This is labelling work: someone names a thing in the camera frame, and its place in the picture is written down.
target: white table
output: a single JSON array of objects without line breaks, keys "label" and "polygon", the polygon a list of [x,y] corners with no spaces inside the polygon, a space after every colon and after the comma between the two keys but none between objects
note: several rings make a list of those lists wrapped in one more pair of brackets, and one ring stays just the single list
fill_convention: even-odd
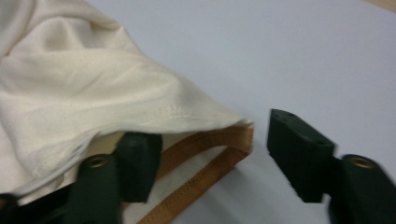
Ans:
[{"label": "white table", "polygon": [[90,0],[137,45],[256,121],[253,154],[173,223],[329,223],[266,149],[288,110],[396,179],[396,14],[361,0]]}]

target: cloth bag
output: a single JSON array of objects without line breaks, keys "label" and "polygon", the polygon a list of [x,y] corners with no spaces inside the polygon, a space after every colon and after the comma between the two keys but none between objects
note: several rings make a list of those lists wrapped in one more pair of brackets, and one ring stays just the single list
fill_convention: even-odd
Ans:
[{"label": "cloth bag", "polygon": [[[145,56],[83,1],[2,0],[0,40],[0,192],[47,175],[76,148],[111,152],[123,132],[160,133],[148,202],[124,218],[167,223],[250,153],[249,119]],[[61,186],[75,178],[64,176]]]}]

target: brass grommet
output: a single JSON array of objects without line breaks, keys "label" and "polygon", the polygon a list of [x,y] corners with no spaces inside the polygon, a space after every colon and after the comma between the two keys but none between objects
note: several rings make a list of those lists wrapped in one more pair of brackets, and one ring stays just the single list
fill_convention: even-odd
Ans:
[{"label": "brass grommet", "polygon": [[90,166],[91,168],[98,168],[105,165],[107,162],[108,160],[106,158],[97,157],[89,160],[88,166]]},{"label": "brass grommet", "polygon": [[350,161],[352,162],[352,164],[359,166],[361,168],[365,168],[365,169],[375,168],[375,164],[372,161],[366,160],[364,158],[354,157],[351,158]]}]

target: cream fabric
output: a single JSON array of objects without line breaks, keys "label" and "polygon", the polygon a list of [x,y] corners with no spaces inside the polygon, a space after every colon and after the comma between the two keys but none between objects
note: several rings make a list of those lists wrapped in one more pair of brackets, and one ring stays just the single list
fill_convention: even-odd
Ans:
[{"label": "cream fabric", "polygon": [[83,1],[0,0],[0,40],[2,192],[105,134],[250,123],[145,56]]}]

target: brown strap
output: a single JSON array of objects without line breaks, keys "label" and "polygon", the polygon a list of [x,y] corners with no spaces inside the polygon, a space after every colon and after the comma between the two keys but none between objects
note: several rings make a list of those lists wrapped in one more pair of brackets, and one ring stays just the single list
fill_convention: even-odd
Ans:
[{"label": "brown strap", "polygon": [[230,127],[221,130],[195,133],[165,150],[157,179],[168,174],[184,161],[212,147],[234,147],[250,153],[252,129]]},{"label": "brown strap", "polygon": [[192,179],[166,197],[138,223],[169,223],[246,156],[246,153],[238,149],[231,147],[225,149]]},{"label": "brown strap", "polygon": [[383,7],[389,11],[396,12],[396,0],[368,0],[380,7]]},{"label": "brown strap", "polygon": [[157,180],[205,150],[227,147],[193,178],[157,204],[139,223],[171,221],[251,152],[252,136],[252,128],[235,126],[195,133],[166,149],[162,154]]}]

